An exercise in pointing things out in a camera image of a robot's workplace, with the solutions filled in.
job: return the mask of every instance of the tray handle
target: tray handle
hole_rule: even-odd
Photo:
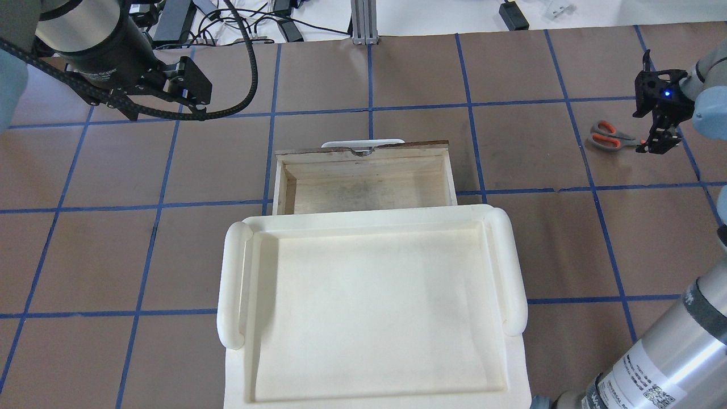
[[[252,233],[250,226],[239,221],[230,226],[225,236],[220,299],[217,303],[217,334],[228,349],[240,349],[245,344],[240,316],[243,284],[248,284],[243,281],[245,257],[251,255]]]
[[[381,145],[393,145],[395,143],[404,143],[401,139],[366,139],[366,140],[332,140],[321,145],[322,148],[349,148],[354,155],[368,156],[374,148]]]
[[[523,275],[515,248],[513,225],[503,209],[494,208],[486,217],[489,238],[494,248],[493,263],[498,302],[502,311],[502,327],[506,335],[519,336],[528,322],[528,300],[523,286]]]

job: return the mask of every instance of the orange scissor handle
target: orange scissor handle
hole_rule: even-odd
[[[616,132],[618,132],[614,125],[611,125],[609,122],[606,121],[598,121],[596,127],[609,135],[615,135]]]
[[[591,135],[591,141],[593,145],[604,151],[618,151],[621,149],[621,140],[616,138],[609,138],[608,136],[594,133]]]

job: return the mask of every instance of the brown floor tile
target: brown floor tile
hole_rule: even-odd
[[[680,124],[684,138],[689,144],[689,149],[694,155],[696,165],[705,182],[726,182],[727,166],[727,142],[714,140],[702,136],[691,125],[691,120]]]
[[[627,295],[681,294],[723,256],[701,188],[600,191]]]
[[[269,129],[265,117],[182,123],[164,201],[261,199]]]
[[[474,195],[467,195],[467,196],[457,196],[457,204],[458,205],[481,205],[482,204],[482,196],[479,194]]]
[[[173,64],[179,61],[181,56],[189,55],[190,51],[191,50],[189,49],[160,49],[156,50],[154,54],[159,60],[164,61],[166,64]],[[140,105],[165,111],[177,112],[180,107],[178,103],[166,102],[165,100],[160,100],[159,98],[152,97],[150,95],[134,95],[130,98]],[[151,116],[139,115],[139,118],[151,118]],[[104,105],[94,107],[93,114],[91,114],[92,122],[127,120],[128,119],[118,109],[112,109]]]
[[[259,215],[259,204],[164,209],[143,308],[216,308],[225,234],[230,224]]]
[[[653,155],[637,154],[634,148],[607,152],[587,141],[591,127],[600,120],[611,122],[632,138],[646,139],[651,127],[651,116],[632,117],[636,109],[634,101],[573,103],[572,108],[593,183],[597,186],[696,182],[696,175],[683,146],[677,146],[664,155]]]
[[[214,315],[141,317],[124,409],[221,408],[225,348]]]
[[[0,319],[0,362],[7,360],[19,319]]]
[[[459,40],[473,102],[563,98],[543,31],[469,33]]]
[[[0,408],[113,408],[132,320],[29,319],[0,395]]]
[[[366,48],[350,39],[283,44],[276,111],[365,108]]]
[[[53,213],[0,215],[0,313],[23,312]]]
[[[485,186],[588,186],[564,103],[474,108]]]
[[[621,303],[531,305],[523,337],[531,393],[551,399],[585,390],[631,347]]]
[[[320,148],[331,140],[369,139],[369,114],[350,112],[344,114],[289,115],[275,118],[273,152],[294,149]],[[275,190],[276,159],[270,164],[268,197]]]
[[[89,127],[63,205],[155,205],[173,133],[174,122]]]
[[[0,208],[56,207],[81,127],[8,130],[0,138]]]
[[[374,136],[376,139],[400,138],[406,142],[448,140],[455,189],[480,190],[466,108],[377,111],[374,112]]]
[[[590,192],[497,194],[510,216],[528,298],[619,295]]]
[[[629,301],[629,311],[631,312],[631,320],[634,323],[636,336],[641,338],[651,325],[677,302],[681,301]]]
[[[32,312],[136,308],[155,210],[62,213]]]
[[[570,98],[634,95],[643,51],[632,26],[549,33]]]
[[[452,35],[383,37],[372,47],[374,106],[466,103],[462,65]]]
[[[270,112],[273,101],[273,81],[278,54],[277,44],[257,44],[257,92],[242,113]],[[198,47],[194,61],[212,82],[212,101],[208,112],[230,108],[242,101],[250,90],[250,59],[245,44],[231,47]]]
[[[57,79],[28,66],[28,86],[15,109],[12,125],[85,122],[91,106]]]
[[[657,70],[689,70],[727,37],[723,21],[639,25]]]

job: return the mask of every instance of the scissors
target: scissors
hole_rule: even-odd
[[[639,146],[644,140],[636,140],[616,129],[607,121],[598,121],[591,127],[591,136],[588,138],[596,148],[604,151],[619,151],[626,146]]]

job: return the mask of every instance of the drawer handle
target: drawer handle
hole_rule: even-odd
[[[377,140],[333,140],[321,145],[322,148],[349,148],[356,156],[368,156],[374,152],[374,148],[381,145],[393,145],[404,143],[401,139],[377,139]]]

